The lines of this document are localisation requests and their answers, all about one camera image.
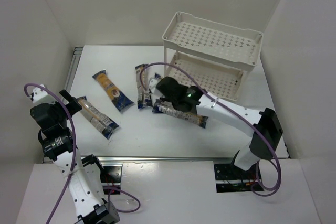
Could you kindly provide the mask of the label-side blue spaghetti bag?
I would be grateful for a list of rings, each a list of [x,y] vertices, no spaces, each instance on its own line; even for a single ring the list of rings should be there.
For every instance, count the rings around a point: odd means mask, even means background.
[[[208,117],[207,116],[201,116],[196,115],[191,112],[182,112],[175,108],[173,108],[171,102],[162,101],[161,99],[156,99],[153,108],[152,113],[154,114],[166,114],[169,116],[172,116],[177,119],[181,119],[193,124],[198,125],[199,127],[205,129]]]

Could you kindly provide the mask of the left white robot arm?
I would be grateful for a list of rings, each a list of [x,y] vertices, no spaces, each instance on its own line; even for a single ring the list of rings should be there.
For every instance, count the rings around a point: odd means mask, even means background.
[[[44,85],[33,89],[29,98],[34,106],[31,117],[39,125],[38,140],[43,154],[60,170],[75,204],[78,223],[118,223],[119,214],[115,206],[106,200],[100,182],[102,166],[90,155],[81,158],[77,148],[72,116],[82,107],[77,99],[66,90],[60,94],[68,101],[64,104]]]

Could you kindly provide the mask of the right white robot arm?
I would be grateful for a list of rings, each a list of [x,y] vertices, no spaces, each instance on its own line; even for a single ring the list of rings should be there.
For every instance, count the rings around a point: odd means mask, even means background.
[[[179,84],[172,77],[152,78],[149,88],[178,111],[216,119],[249,136],[251,141],[235,155],[234,166],[247,171],[262,159],[275,158],[283,130],[273,109],[249,109],[223,100],[198,86]]]

